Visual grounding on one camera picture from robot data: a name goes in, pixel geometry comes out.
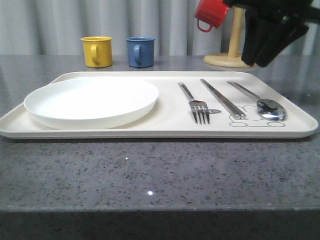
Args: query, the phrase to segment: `black object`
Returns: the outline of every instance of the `black object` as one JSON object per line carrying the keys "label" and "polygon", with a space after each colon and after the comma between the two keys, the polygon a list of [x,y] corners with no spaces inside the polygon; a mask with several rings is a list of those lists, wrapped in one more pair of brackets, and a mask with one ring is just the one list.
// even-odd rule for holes
{"label": "black object", "polygon": [[267,66],[289,44],[305,35],[305,22],[320,24],[313,0],[223,0],[245,11],[245,41],[241,59]]}

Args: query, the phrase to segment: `mug handle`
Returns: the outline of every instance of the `mug handle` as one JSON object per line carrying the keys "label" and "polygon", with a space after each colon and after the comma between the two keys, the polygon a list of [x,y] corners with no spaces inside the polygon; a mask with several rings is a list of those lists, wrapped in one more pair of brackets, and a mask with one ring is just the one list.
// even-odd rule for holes
{"label": "mug handle", "polygon": [[137,64],[141,64],[141,61],[140,61],[140,45],[135,45],[134,48],[133,48],[133,53],[134,53],[134,60]]}
{"label": "mug handle", "polygon": [[98,45],[97,44],[91,45],[90,51],[91,51],[92,62],[94,62],[94,64],[98,65],[99,64]]}
{"label": "mug handle", "polygon": [[213,25],[210,25],[210,27],[209,27],[207,30],[205,30],[205,29],[203,29],[203,28],[200,27],[199,22],[200,22],[200,20],[198,19],[198,20],[196,21],[196,25],[197,25],[198,29],[200,29],[200,30],[201,30],[202,32],[204,32],[204,33],[210,32],[211,29],[213,28]]}

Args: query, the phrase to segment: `red mug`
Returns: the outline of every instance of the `red mug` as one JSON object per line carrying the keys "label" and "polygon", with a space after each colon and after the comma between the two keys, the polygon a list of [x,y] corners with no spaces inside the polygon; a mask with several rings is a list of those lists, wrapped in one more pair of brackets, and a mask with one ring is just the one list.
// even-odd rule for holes
{"label": "red mug", "polygon": [[[223,3],[223,0],[201,0],[195,11],[196,25],[202,32],[208,33],[213,27],[216,29],[225,20],[229,7]],[[210,25],[209,29],[200,27],[199,22],[203,21]]]}

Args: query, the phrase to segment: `cartoon drawing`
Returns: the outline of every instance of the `cartoon drawing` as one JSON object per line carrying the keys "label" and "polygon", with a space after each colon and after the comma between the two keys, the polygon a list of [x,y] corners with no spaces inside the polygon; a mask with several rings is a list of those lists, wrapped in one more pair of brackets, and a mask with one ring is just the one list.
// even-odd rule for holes
{"label": "cartoon drawing", "polygon": [[229,123],[232,127],[242,128],[242,127],[285,127],[286,125],[283,122],[270,121],[262,118],[257,111],[257,106],[254,105],[245,105],[237,106],[238,108],[243,109],[243,112],[246,114],[246,119],[235,120],[231,115]]}

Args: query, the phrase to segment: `fork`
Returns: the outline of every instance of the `fork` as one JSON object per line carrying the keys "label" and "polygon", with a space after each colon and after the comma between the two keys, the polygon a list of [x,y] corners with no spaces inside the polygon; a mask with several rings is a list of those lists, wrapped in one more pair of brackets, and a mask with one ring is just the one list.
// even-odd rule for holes
{"label": "fork", "polygon": [[205,101],[196,100],[183,82],[178,82],[178,85],[181,87],[181,89],[189,99],[189,106],[191,108],[195,123],[197,125],[210,125],[210,111],[208,109],[207,103]]}

